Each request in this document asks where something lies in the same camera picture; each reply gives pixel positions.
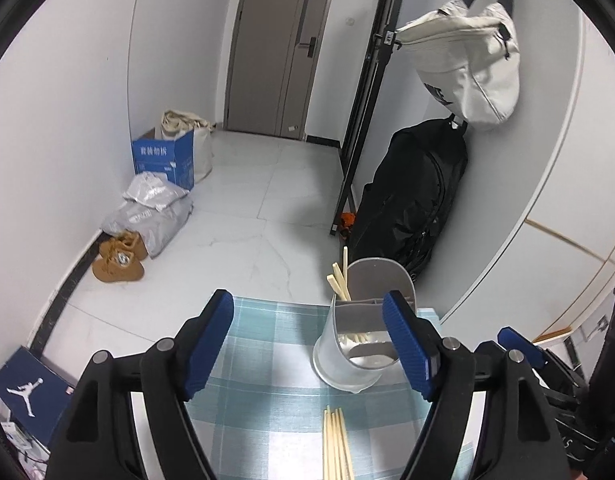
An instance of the blue cardboard box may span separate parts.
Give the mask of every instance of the blue cardboard box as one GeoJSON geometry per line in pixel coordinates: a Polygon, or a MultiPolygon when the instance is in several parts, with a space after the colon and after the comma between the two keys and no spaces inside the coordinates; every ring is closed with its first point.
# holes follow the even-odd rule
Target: blue cardboard box
{"type": "Polygon", "coordinates": [[[72,386],[21,347],[0,370],[0,397],[14,418],[43,445],[70,403],[72,386]]]}
{"type": "Polygon", "coordinates": [[[194,131],[176,140],[156,140],[152,129],[132,141],[134,172],[165,173],[168,180],[184,189],[194,187],[194,131]]]}

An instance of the shoe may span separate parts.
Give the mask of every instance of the shoe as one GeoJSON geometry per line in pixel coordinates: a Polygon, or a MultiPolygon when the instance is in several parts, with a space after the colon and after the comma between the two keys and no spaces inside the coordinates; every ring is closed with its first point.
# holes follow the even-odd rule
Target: shoe
{"type": "Polygon", "coordinates": [[[99,245],[99,254],[102,257],[107,258],[112,245],[115,243],[120,243],[123,249],[134,253],[140,262],[148,257],[148,250],[146,249],[146,245],[143,243],[143,238],[141,238],[141,235],[136,231],[122,231],[114,238],[110,238],[107,242],[103,242],[99,245]]]}
{"type": "Polygon", "coordinates": [[[92,272],[98,280],[105,283],[138,282],[142,277],[143,266],[136,255],[123,249],[121,244],[113,244],[106,258],[92,264],[92,272]]]}

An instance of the plaid tablecloth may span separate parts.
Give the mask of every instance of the plaid tablecloth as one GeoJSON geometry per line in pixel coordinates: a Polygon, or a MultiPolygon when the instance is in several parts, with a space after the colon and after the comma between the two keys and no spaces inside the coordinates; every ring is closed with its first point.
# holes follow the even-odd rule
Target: plaid tablecloth
{"type": "MultiPolygon", "coordinates": [[[[235,298],[235,316],[205,389],[187,410],[221,479],[323,478],[321,418],[326,405],[345,415],[355,477],[398,479],[429,404],[393,367],[360,394],[322,383],[311,365],[328,307],[235,298]]],[[[439,328],[432,309],[419,316],[439,328]]],[[[463,443],[453,480],[467,477],[463,443]]]]}

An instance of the white tile floor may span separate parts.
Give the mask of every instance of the white tile floor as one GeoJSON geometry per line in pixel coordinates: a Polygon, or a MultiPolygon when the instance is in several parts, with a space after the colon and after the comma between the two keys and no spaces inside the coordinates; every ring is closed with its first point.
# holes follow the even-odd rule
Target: white tile floor
{"type": "MultiPolygon", "coordinates": [[[[97,350],[143,352],[176,334],[217,288],[329,304],[325,277],[340,252],[329,235],[343,178],[337,150],[232,132],[215,132],[213,142],[214,168],[192,190],[190,219],[144,262],[145,277],[105,284],[88,272],[76,288],[44,352],[67,376],[78,379],[97,350]]],[[[142,396],[132,401],[148,477],[160,480],[142,396]]]]}

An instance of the metal screw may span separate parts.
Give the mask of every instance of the metal screw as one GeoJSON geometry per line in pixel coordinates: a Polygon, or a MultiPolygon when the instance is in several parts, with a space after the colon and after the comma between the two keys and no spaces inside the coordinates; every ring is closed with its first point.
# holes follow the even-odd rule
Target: metal screw
{"type": "Polygon", "coordinates": [[[94,364],[99,365],[107,361],[107,356],[108,353],[105,350],[99,350],[96,354],[92,356],[92,361],[94,362],[94,364]]]}
{"type": "Polygon", "coordinates": [[[458,350],[461,346],[461,343],[455,337],[444,337],[443,346],[448,350],[458,350]]]}
{"type": "Polygon", "coordinates": [[[166,337],[165,339],[161,339],[158,343],[156,343],[156,349],[161,352],[167,352],[174,348],[174,339],[171,337],[166,337]]]}
{"type": "Polygon", "coordinates": [[[523,355],[523,352],[521,352],[520,350],[510,350],[508,352],[508,356],[515,363],[521,363],[521,362],[523,362],[523,360],[525,358],[525,356],[523,355]]]}

